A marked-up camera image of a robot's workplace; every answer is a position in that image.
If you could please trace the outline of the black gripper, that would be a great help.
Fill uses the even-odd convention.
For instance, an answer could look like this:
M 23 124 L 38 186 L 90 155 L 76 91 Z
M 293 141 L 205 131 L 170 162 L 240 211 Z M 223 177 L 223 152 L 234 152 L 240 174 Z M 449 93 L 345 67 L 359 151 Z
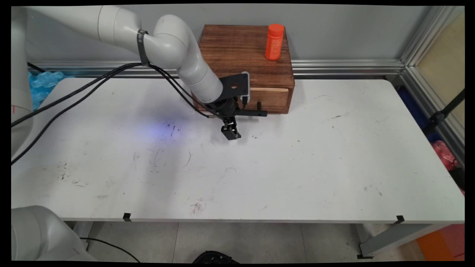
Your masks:
M 213 112 L 216 116 L 223 118 L 224 125 L 221 127 L 221 132 L 229 141 L 242 137 L 236 128 L 235 120 L 235 116 L 241 112 L 238 98 L 227 98 L 213 102 Z

